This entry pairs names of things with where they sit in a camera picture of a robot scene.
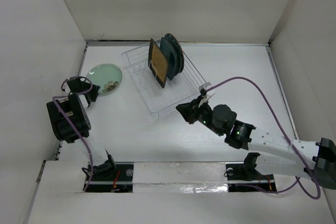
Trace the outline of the light green glass plate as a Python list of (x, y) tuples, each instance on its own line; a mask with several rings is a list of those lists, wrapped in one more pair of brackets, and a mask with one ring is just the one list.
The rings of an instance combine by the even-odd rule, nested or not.
[(103, 63), (89, 70), (86, 77), (99, 86), (98, 95), (108, 95), (117, 90), (122, 81), (121, 69), (111, 63)]

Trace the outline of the yellow square black-rimmed plate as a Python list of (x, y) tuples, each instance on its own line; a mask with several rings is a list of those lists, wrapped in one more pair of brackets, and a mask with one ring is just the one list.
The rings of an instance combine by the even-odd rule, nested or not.
[(169, 62), (160, 47), (152, 38), (149, 45), (148, 67), (161, 88), (165, 88)]

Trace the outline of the teal square plate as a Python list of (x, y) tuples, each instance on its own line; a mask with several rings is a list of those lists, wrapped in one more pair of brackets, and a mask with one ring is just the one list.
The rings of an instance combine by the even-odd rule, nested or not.
[(174, 77), (178, 74), (177, 53), (164, 37), (161, 38), (160, 50), (163, 52), (163, 54), (166, 56), (166, 59), (168, 60), (169, 66), (167, 78), (172, 81)]

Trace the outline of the teal scalloped round plate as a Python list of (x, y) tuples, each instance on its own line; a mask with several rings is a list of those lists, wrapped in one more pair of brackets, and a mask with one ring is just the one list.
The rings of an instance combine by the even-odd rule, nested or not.
[(178, 52), (178, 58), (179, 58), (179, 62), (180, 62), (180, 66), (179, 66), (179, 70), (178, 72), (181, 73), (184, 69), (184, 55), (183, 55), (183, 50), (182, 47), (180, 45), (180, 43), (176, 40), (175, 41), (175, 45), (177, 47), (177, 52)]

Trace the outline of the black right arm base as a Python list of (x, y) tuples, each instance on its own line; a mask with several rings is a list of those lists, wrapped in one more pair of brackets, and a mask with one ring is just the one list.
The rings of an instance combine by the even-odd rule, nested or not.
[(248, 153), (243, 162), (227, 163), (224, 176), (228, 181), (229, 193), (261, 191), (276, 192), (273, 174), (263, 175), (256, 170), (259, 153)]

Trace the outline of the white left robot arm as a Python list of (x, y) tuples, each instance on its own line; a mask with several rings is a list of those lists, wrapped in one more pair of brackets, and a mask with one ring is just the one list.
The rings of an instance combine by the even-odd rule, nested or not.
[(86, 109), (98, 98), (99, 89), (86, 77), (70, 77), (61, 85), (66, 95), (53, 97), (46, 107), (56, 139), (68, 144), (78, 141), (83, 145), (89, 158), (88, 167), (82, 168), (83, 172), (96, 180), (112, 180), (118, 173), (115, 161), (107, 150), (89, 138), (91, 123)]

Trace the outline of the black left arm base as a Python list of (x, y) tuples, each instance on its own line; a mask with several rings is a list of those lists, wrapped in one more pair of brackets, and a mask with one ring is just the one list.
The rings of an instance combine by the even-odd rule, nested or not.
[(93, 175), (89, 182), (89, 174), (85, 172), (84, 188), (88, 193), (131, 193), (133, 192), (133, 163), (117, 163), (117, 171), (112, 175)]

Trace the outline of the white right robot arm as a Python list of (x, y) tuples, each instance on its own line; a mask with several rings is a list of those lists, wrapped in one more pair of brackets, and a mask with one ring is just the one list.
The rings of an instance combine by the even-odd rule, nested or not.
[(251, 124), (236, 119), (237, 114), (220, 104), (211, 108), (197, 99), (176, 106), (183, 119), (202, 123), (235, 149), (247, 150), (243, 174), (255, 178), (259, 174), (280, 174), (301, 178), (316, 178), (318, 184), (335, 189), (335, 143), (322, 138), (318, 142), (286, 140)]

